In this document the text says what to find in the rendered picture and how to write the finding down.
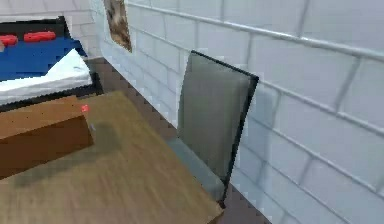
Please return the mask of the brown framed wall picture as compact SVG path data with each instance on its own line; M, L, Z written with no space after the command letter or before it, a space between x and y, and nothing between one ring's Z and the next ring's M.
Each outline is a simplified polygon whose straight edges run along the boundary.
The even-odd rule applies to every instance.
M111 38L118 45L132 51L124 0L103 0Z

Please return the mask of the red pillow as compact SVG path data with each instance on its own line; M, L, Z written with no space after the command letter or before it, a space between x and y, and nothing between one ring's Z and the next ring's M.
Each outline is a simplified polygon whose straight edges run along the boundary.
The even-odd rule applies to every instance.
M41 42L41 41L50 41L56 38L56 34L52 31L46 32L34 32L26 33L23 37L25 42Z
M7 47L16 45L18 38L15 35L0 35L0 41L5 47Z

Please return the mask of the light wooden table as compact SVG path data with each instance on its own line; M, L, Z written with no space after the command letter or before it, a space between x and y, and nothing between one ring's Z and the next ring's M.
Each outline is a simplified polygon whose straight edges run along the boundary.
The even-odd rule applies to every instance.
M94 143L0 181L0 224L216 224L223 210L121 92L85 98Z

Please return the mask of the brown wooden box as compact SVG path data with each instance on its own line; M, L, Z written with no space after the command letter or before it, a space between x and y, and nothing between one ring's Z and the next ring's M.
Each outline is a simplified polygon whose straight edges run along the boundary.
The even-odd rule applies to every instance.
M0 113L0 180L94 143L76 96Z

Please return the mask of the grey chair with black frame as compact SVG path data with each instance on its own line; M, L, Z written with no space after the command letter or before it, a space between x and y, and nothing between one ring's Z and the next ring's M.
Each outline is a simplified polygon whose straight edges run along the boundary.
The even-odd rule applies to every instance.
M226 194L259 77L193 50L178 107L177 136L167 144L220 205Z

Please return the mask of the bed with blue blanket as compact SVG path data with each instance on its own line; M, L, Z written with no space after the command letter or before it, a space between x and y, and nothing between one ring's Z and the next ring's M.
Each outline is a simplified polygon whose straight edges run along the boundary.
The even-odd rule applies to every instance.
M26 33L52 31L50 41L25 42ZM15 35L16 45L0 50L0 112L74 95L103 92L94 62L70 34L63 16L0 17L0 35Z

